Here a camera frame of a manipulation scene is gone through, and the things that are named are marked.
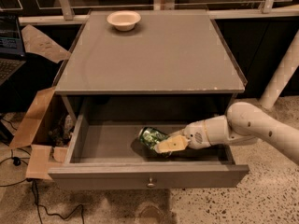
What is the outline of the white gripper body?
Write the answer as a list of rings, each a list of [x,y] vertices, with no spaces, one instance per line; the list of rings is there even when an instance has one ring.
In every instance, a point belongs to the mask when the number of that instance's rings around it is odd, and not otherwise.
[[[207,137],[206,125],[203,121],[188,124],[183,134],[187,137],[190,148],[202,149],[211,146]]]

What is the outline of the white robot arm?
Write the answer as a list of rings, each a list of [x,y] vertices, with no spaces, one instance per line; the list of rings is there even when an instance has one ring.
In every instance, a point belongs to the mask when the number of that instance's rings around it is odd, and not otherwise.
[[[273,119],[255,105],[237,102],[227,113],[188,124],[154,146],[157,153],[202,149],[218,144],[240,146],[256,139],[270,144],[289,160],[299,164],[299,131]]]

